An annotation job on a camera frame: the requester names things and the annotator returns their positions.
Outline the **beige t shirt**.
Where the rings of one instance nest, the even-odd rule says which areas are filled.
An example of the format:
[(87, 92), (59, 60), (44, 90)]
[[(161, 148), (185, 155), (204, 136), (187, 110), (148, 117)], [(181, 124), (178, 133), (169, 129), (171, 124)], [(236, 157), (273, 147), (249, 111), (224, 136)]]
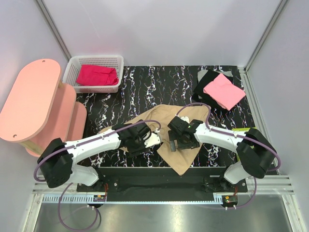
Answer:
[(187, 127), (188, 124), (181, 119), (181, 116), (192, 120), (201, 121), (203, 124), (208, 120), (210, 108), (207, 106), (187, 106), (182, 109), (176, 105), (157, 105), (135, 118), (126, 121), (126, 123), (136, 123), (140, 120), (156, 120), (161, 124), (160, 138), (162, 145), (157, 149), (159, 156), (178, 174), (183, 175), (194, 162), (198, 152), (201, 149), (201, 143), (195, 148), (171, 150), (168, 131)]

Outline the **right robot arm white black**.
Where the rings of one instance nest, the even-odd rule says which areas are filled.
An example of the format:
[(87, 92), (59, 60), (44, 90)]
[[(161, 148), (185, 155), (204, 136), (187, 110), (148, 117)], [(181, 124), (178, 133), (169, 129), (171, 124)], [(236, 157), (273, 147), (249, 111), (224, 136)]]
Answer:
[(270, 170), (276, 151), (263, 134), (254, 128), (232, 131), (207, 125), (201, 120), (188, 122), (175, 116), (168, 124), (171, 151), (193, 149), (200, 144), (212, 144), (238, 155), (239, 161), (227, 167), (219, 186), (231, 191), (247, 177), (262, 179)]

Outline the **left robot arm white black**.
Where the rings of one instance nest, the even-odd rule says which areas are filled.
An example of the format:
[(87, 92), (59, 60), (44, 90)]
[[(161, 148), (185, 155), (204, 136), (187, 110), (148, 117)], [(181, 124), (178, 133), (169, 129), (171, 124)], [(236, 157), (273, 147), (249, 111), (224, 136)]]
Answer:
[(37, 160), (34, 178), (54, 189), (68, 183), (83, 184), (93, 191), (104, 187), (104, 179), (95, 168), (79, 165), (79, 162), (95, 154), (126, 148), (136, 156), (148, 152), (161, 143), (158, 131), (143, 121), (118, 124), (107, 131), (75, 141), (56, 138), (50, 142)]

